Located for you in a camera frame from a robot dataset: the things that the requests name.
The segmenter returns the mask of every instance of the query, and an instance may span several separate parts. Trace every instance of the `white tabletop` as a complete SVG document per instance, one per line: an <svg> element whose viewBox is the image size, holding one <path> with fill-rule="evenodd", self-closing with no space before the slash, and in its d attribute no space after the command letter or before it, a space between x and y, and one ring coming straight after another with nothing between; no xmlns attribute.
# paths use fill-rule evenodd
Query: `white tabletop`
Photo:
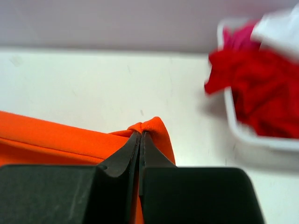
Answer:
<svg viewBox="0 0 299 224"><path fill-rule="evenodd" d="M207 55L2 49L0 110L106 133L159 116L178 166L241 167L267 223L299 223L299 154L237 148L209 71Z"/></svg>

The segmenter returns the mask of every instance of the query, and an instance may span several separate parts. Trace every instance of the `pile of cloth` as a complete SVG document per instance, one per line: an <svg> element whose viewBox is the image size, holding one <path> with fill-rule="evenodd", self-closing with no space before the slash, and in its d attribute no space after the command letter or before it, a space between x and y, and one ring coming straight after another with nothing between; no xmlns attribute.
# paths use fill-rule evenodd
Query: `pile of cloth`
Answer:
<svg viewBox="0 0 299 224"><path fill-rule="evenodd" d="M299 138L299 7L226 28L223 39L209 55L206 93L231 87L240 122L261 136Z"/></svg>

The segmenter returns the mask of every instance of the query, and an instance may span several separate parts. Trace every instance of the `orange fabric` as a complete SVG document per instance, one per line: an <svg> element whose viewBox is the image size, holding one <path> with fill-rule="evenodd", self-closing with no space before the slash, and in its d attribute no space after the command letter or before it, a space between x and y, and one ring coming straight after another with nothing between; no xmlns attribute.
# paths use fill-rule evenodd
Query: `orange fabric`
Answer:
<svg viewBox="0 0 299 224"><path fill-rule="evenodd" d="M168 132L158 117L107 134L0 112L0 166L97 164L121 148L133 131L150 132L157 148L175 163ZM139 198L136 223L143 223Z"/></svg>

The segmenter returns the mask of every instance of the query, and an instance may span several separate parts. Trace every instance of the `pink cloth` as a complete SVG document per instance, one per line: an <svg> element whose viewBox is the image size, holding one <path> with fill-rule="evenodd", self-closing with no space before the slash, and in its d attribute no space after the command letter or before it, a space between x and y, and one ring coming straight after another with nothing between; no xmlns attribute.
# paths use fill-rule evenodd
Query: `pink cloth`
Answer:
<svg viewBox="0 0 299 224"><path fill-rule="evenodd" d="M228 29L223 29L224 49L259 49L260 42L251 41L250 36L256 22L249 22L245 26L236 29L233 33Z"/></svg>

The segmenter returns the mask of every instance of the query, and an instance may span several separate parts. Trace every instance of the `crumpled red cloth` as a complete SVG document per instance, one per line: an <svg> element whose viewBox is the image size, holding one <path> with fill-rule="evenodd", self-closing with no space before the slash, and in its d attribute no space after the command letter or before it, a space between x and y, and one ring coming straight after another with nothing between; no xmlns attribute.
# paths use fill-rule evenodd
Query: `crumpled red cloth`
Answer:
<svg viewBox="0 0 299 224"><path fill-rule="evenodd" d="M231 87L237 119L258 135L299 138L299 64L269 49L209 55L207 94Z"/></svg>

